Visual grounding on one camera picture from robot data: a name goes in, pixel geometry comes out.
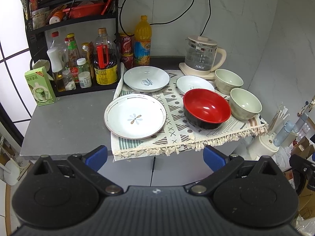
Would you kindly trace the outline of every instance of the white bowl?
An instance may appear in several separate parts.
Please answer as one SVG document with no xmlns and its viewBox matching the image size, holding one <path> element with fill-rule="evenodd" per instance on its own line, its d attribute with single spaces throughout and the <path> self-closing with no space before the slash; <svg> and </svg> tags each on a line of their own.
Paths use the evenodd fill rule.
<svg viewBox="0 0 315 236">
<path fill-rule="evenodd" d="M 231 90 L 229 104 L 232 115 L 239 120 L 249 120 L 262 111 L 262 105 L 255 95 L 247 90 Z"/>
<path fill-rule="evenodd" d="M 215 71 L 215 85 L 222 94 L 229 95 L 232 89 L 243 84 L 242 78 L 236 73 L 221 68 Z"/>
<path fill-rule="evenodd" d="M 128 70 L 123 76 L 123 81 L 134 90 L 152 92 L 165 87 L 170 81 L 170 76 L 157 67 L 139 66 Z"/>
<path fill-rule="evenodd" d="M 187 91 L 193 89 L 205 89 L 215 92 L 215 88 L 210 82 L 198 76 L 192 75 L 184 75 L 178 78 L 176 81 L 176 86 L 183 95 L 185 95 Z"/>
<path fill-rule="evenodd" d="M 164 125 L 166 111 L 155 98 L 128 94 L 114 99 L 106 108 L 106 127 L 122 138 L 142 139 L 157 133 Z"/>
</svg>

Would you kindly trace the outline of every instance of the white plate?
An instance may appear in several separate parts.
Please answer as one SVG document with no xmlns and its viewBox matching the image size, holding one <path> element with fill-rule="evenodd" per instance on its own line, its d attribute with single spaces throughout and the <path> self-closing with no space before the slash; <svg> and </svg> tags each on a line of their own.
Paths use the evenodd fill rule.
<svg viewBox="0 0 315 236">
<path fill-rule="evenodd" d="M 176 86 L 182 94 L 193 89 L 205 89 L 215 92 L 215 88 L 210 82 L 197 76 L 184 75 L 177 79 Z"/>
<path fill-rule="evenodd" d="M 132 89 L 152 92 L 165 87 L 170 81 L 170 76 L 157 67 L 139 66 L 125 72 L 123 81 Z"/>
<path fill-rule="evenodd" d="M 155 98 L 128 94 L 114 99 L 106 108 L 106 127 L 122 138 L 142 139 L 157 133 L 164 125 L 166 111 Z"/>
</svg>

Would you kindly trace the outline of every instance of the blue gripper pad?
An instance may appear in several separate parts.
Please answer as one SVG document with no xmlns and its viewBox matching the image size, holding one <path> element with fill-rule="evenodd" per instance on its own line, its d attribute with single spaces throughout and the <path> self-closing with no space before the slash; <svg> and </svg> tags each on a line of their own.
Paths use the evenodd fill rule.
<svg viewBox="0 0 315 236">
<path fill-rule="evenodd" d="M 84 155 L 83 162 L 97 172 L 107 161 L 107 156 L 107 147 L 100 145 L 98 148 Z"/>
<path fill-rule="evenodd" d="M 207 145 L 204 148 L 204 162 L 211 168 L 213 172 L 222 168 L 229 162 L 229 157 L 221 153 L 214 147 Z"/>
</svg>

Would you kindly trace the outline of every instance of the matcha latte box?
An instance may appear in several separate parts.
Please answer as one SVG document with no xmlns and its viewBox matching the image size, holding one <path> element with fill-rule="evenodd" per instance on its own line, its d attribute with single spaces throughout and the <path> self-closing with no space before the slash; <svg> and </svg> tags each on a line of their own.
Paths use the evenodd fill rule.
<svg viewBox="0 0 315 236">
<path fill-rule="evenodd" d="M 45 67 L 27 71 L 24 75 L 38 106 L 55 103 L 56 96 Z"/>
</svg>

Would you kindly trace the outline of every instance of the electric kettle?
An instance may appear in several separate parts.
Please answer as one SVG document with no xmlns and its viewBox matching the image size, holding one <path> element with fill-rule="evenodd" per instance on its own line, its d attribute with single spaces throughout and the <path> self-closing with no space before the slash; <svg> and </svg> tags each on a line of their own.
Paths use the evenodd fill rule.
<svg viewBox="0 0 315 236">
<path fill-rule="evenodd" d="M 220 61 L 214 64 L 217 53 Z M 224 63 L 226 51 L 218 47 L 218 43 L 205 36 L 191 35 L 188 37 L 188 49 L 185 63 L 179 67 L 185 75 L 196 75 L 204 79 L 214 79 L 214 71 Z"/>
</svg>

